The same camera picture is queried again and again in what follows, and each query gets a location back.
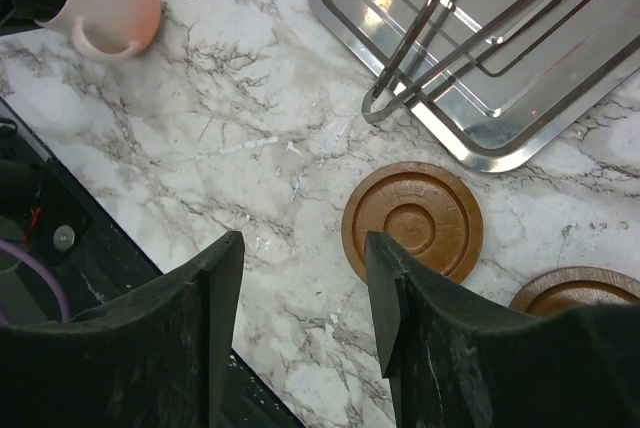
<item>red wire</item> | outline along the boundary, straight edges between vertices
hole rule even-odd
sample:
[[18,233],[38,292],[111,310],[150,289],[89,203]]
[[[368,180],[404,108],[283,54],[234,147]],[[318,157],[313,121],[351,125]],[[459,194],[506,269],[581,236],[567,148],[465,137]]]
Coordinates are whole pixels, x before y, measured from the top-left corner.
[[38,216],[40,215],[40,213],[42,213],[42,207],[39,206],[35,210],[31,208],[31,223],[29,223],[29,228],[27,228],[27,230],[22,235],[22,243],[27,248],[29,248],[29,246],[31,245],[31,240],[29,239],[29,235],[31,234],[31,231],[33,231],[36,224],[38,223]]

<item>metal tongs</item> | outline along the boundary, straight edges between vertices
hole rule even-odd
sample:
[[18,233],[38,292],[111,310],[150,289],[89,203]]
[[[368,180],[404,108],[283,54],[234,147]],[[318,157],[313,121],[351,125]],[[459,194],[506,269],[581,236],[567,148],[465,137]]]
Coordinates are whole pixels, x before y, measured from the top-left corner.
[[[530,53],[536,46],[540,45],[560,26],[562,26],[566,19],[573,16],[584,6],[583,3],[580,3],[578,6],[574,7],[571,11],[569,11],[569,13],[563,16],[559,22],[555,23],[550,29],[543,33],[526,50],[524,50],[518,57],[516,57],[512,63],[510,63],[500,72],[489,72],[482,65],[484,61],[494,55],[498,50],[503,48],[509,42],[513,41],[513,39],[518,37],[520,34],[531,28],[542,17],[546,16],[553,9],[555,9],[563,0],[548,0],[548,3],[540,3],[541,7],[539,9],[533,10],[532,13],[530,13],[524,20],[521,20],[518,24],[516,24],[516,27],[513,30],[510,30],[511,33],[509,36],[500,37],[497,39],[494,38],[493,35],[496,31],[503,29],[518,15],[523,14],[523,12],[526,9],[530,8],[533,3],[542,1],[545,0],[517,0],[511,6],[506,8],[502,13],[497,15],[493,20],[478,29],[464,42],[456,44],[455,42],[453,42],[453,40],[446,36],[446,33],[441,30],[449,14],[456,11],[456,0],[427,0],[424,6],[418,12],[409,29],[406,31],[406,34],[389,59],[389,62],[378,76],[375,84],[365,95],[362,102],[362,114],[365,120],[371,124],[379,123],[389,117],[398,108],[401,108],[403,106],[413,106],[418,101],[417,96],[425,87],[432,83],[441,74],[448,72],[452,65],[457,63],[462,58],[467,58],[469,60],[469,66],[471,68],[478,68],[490,77],[501,76],[510,68],[512,68],[516,63],[522,60],[524,56]],[[432,21],[431,19],[436,9],[440,5],[442,5],[445,9],[440,12],[435,20]],[[399,67],[427,24],[430,25],[430,29],[427,31],[425,38],[421,43],[422,50],[425,53],[437,34],[441,34],[447,37],[448,41],[455,46],[455,49],[444,56],[440,61],[435,62],[435,64],[433,64],[431,68],[429,68],[423,75],[419,76],[415,81],[411,81],[410,77],[412,75],[412,72],[420,64],[420,55],[415,57],[415,59],[412,61],[412,63],[404,73],[399,69]],[[475,58],[471,56],[471,52],[480,44],[485,43],[487,40],[491,40],[491,46],[480,56],[477,56]],[[456,75],[460,76],[465,72],[464,70],[465,68],[461,70],[462,73],[457,73]],[[443,90],[448,89],[448,87],[450,87],[455,82],[456,76],[451,75],[447,78],[448,80],[445,83],[447,86],[439,87],[436,92],[432,94],[432,96],[437,95],[438,93],[442,93]],[[374,104],[387,88],[394,92],[395,96],[393,96],[383,108],[374,111]]]

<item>gray marble veining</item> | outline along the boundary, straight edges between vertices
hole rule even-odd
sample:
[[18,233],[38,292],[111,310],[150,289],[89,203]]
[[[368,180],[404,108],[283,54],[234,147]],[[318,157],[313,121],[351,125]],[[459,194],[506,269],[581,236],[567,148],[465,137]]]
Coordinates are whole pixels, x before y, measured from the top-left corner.
[[360,117],[364,67],[306,0],[163,0],[158,39],[102,67],[44,31],[0,40],[0,96],[165,271],[229,229],[247,242],[234,347],[312,427],[392,426],[342,209],[388,163],[457,174],[482,208],[464,285],[508,303],[594,265],[640,278],[640,78],[521,169],[466,171],[407,114]]

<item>tongs handle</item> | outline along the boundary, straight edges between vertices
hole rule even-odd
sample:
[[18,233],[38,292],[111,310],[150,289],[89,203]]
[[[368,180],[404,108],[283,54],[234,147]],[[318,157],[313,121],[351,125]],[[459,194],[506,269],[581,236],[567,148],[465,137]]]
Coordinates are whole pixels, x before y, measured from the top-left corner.
[[442,60],[432,66],[426,73],[420,76],[417,80],[410,83],[409,86],[404,88],[399,94],[394,96],[384,108],[378,111],[372,112],[372,106],[376,99],[380,96],[382,91],[386,88],[389,82],[394,78],[395,71],[398,69],[402,60],[409,52],[409,49],[417,39],[418,35],[429,22],[429,18],[432,16],[433,11],[440,3],[440,0],[428,0],[425,6],[420,10],[418,16],[412,23],[410,29],[407,31],[405,37],[401,41],[400,45],[396,49],[394,55],[387,67],[382,71],[378,80],[374,86],[367,92],[362,102],[362,114],[368,123],[379,123],[388,116],[390,116],[398,108],[401,108],[405,103],[411,103],[415,96],[422,91],[422,89],[431,83],[434,79],[440,76],[441,73],[446,71],[460,58],[468,55],[479,43],[486,40],[492,33],[503,28],[514,17],[522,13],[527,7],[537,0],[517,0],[502,13],[496,16],[493,20],[487,23],[484,27],[471,35],[467,40],[461,43],[455,50],[446,55]]

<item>round wooden lid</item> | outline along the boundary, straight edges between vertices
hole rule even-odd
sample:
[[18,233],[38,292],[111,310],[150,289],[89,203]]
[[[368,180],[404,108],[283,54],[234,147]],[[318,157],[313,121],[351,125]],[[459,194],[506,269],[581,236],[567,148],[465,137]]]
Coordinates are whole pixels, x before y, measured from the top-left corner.
[[473,194],[453,174],[427,163],[385,166],[355,189],[342,218],[342,245],[367,281],[364,244],[384,231],[426,266],[460,283],[480,257],[484,228]]
[[602,268],[561,268],[527,283],[510,308],[537,316],[552,316],[574,306],[598,303],[640,303],[640,282]]

